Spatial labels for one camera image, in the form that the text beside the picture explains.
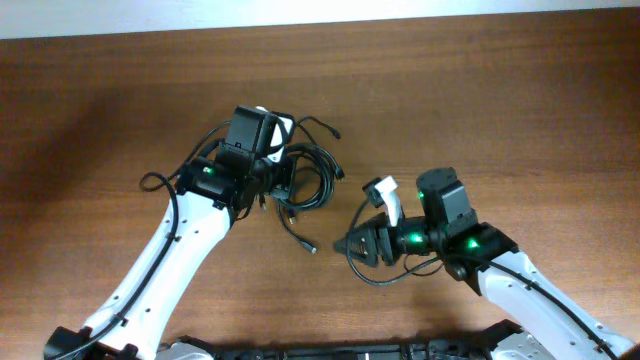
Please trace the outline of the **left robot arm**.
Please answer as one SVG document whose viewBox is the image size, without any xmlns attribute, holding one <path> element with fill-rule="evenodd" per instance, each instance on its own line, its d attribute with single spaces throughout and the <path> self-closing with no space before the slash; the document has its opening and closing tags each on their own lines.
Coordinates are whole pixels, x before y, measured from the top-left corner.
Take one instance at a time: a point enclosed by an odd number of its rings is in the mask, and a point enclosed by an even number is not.
<svg viewBox="0 0 640 360">
<path fill-rule="evenodd" d="M 46 359 L 153 359 L 168 320 L 196 271 L 258 195 L 291 179 L 284 159 L 295 129 L 289 114 L 238 106 L 225 138 L 205 137 L 164 178 L 169 204 L 124 280 L 79 331 L 57 328 Z"/>
</svg>

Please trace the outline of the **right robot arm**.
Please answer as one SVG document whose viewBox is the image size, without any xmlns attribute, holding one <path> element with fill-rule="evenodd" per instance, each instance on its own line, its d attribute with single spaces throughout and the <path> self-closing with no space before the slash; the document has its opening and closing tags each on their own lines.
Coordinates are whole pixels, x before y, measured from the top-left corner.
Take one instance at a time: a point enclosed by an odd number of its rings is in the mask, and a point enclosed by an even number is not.
<svg viewBox="0 0 640 360">
<path fill-rule="evenodd" d="M 385 210 L 353 220 L 334 249 L 351 269 L 393 266 L 403 256 L 440 262 L 509 319 L 479 333 L 478 341 L 432 341 L 430 359 L 636 359 L 638 343 L 616 333 L 577 305 L 498 228 L 480 222 L 453 168 L 435 168 L 416 180 L 423 215 L 405 215 L 392 177 L 376 178 L 364 203 Z"/>
</svg>

